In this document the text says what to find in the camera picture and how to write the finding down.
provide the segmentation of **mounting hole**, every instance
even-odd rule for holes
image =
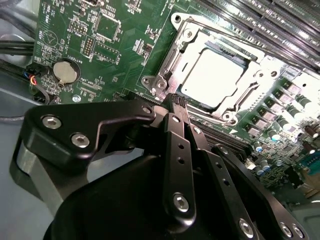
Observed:
[[[183,160],[181,157],[178,157],[178,163],[180,163],[181,165],[184,165],[185,160]]]
[[[179,15],[175,16],[174,21],[178,24],[181,22],[181,17]]]
[[[173,121],[175,121],[175,122],[177,122],[177,123],[180,123],[180,119],[177,118],[176,116],[172,116],[172,119],[173,119]]]
[[[274,78],[274,77],[277,76],[277,75],[278,75],[278,72],[277,72],[277,71],[272,71],[272,72],[271,72],[271,77]]]
[[[222,169],[222,166],[220,165],[220,163],[216,162],[215,165],[216,165],[218,168]]]
[[[144,84],[148,85],[150,83],[150,80],[149,80],[149,78],[144,78],[143,82],[144,82]]]
[[[222,181],[223,181],[223,183],[226,185],[226,186],[230,186],[230,182],[228,182],[228,180],[226,180],[226,179],[222,179]]]
[[[149,108],[145,107],[145,106],[142,106],[142,110],[147,114],[152,113],[152,111]]]

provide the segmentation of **screw hole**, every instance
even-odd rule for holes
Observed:
[[[174,21],[178,24],[181,21],[181,17],[179,15],[175,16]]]
[[[185,160],[183,160],[181,157],[178,158],[178,163],[180,163],[181,165],[185,164]]]
[[[172,116],[172,119],[173,119],[175,122],[180,123],[180,119],[177,118],[176,116]]]
[[[216,162],[215,165],[216,165],[218,168],[222,169],[222,166],[220,165],[220,163]]]
[[[277,74],[278,74],[277,71],[272,71],[272,72],[271,72],[271,77],[274,78],[275,76],[277,76]]]
[[[230,182],[228,182],[226,179],[222,179],[223,183],[226,185],[226,186],[230,186]]]

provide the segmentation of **chip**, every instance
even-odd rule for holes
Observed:
[[[292,150],[292,148],[293,148],[292,146],[288,145],[283,150],[286,151],[286,152],[289,152],[289,151]]]

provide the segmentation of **cable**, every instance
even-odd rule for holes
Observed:
[[[4,11],[2,9],[0,9],[0,19],[3,19],[6,22],[12,24],[18,30],[20,30],[24,34],[28,35],[30,38],[35,39],[36,34],[31,26],[29,26],[25,22],[21,21],[20,19],[16,18],[15,16],[8,14],[6,11]]]
[[[3,48],[3,47],[0,47],[0,54],[32,56],[34,54],[34,51],[33,51],[33,49],[26,49],[26,48]]]
[[[4,0],[0,1],[0,9],[11,8],[12,6],[18,5],[22,0]]]
[[[2,41],[0,40],[0,48],[34,48],[33,41]]]
[[[10,75],[10,76],[12,76],[12,77],[16,77],[18,74],[16,74],[15,72],[10,72],[10,71],[8,71],[7,69],[5,69],[5,68],[3,68],[2,67],[2,65],[0,65],[0,71],[1,72],[3,72],[3,73],[5,73],[5,74],[7,74],[7,75]],[[29,78],[29,76],[27,76],[27,73],[26,72],[23,72],[23,75],[25,76],[25,77],[27,77],[27,78]],[[45,105],[49,105],[49,103],[50,103],[50,96],[49,96],[49,94],[46,92],[46,90],[42,87],[42,86],[40,86],[40,85],[38,85],[37,84],[37,82],[36,82],[36,79],[35,79],[35,76],[34,75],[32,75],[32,76],[30,76],[30,82],[31,81],[33,81],[33,83],[35,83],[35,84],[33,84],[33,83],[31,83],[34,87],[36,87],[42,94],[43,94],[43,96],[44,96],[44,98],[45,98],[45,102],[44,102],[44,104]],[[24,120],[24,116],[0,116],[0,122],[17,122],[17,121],[22,121],[22,120]]]

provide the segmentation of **green circuit board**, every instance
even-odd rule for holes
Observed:
[[[170,14],[189,5],[174,2],[107,0],[102,8],[42,0],[33,61],[52,66],[69,58],[81,71],[75,84],[61,87],[47,76],[42,85],[63,104],[72,104],[73,95],[81,103],[112,101],[115,92],[147,95],[139,79],[156,74],[176,34]]]
[[[160,69],[177,34],[170,21],[176,12],[205,16],[222,28],[237,31],[195,0],[41,0],[33,62],[53,67],[63,58],[72,60],[79,68],[79,78],[62,86],[53,74],[47,74],[37,79],[38,83],[58,97],[58,104],[73,104],[74,95],[80,96],[80,103],[117,101],[130,92],[157,102],[141,79],[155,76]],[[293,138],[303,126],[317,124],[316,118],[306,116],[291,133],[282,131],[276,121],[270,122],[268,128],[280,132],[281,139],[277,142],[270,140],[266,132],[254,139],[245,126],[258,115],[275,88],[300,74],[300,70],[284,64],[274,85],[252,107],[238,113],[236,126],[213,124],[196,116],[191,119],[246,144],[260,141],[267,146],[261,153],[267,159],[283,160],[298,168],[297,162],[305,155],[301,153],[302,145],[293,143]],[[288,145],[292,146],[290,150],[286,148]],[[291,160],[292,154],[298,158]],[[283,171],[277,169],[262,180],[271,186],[282,175]]]

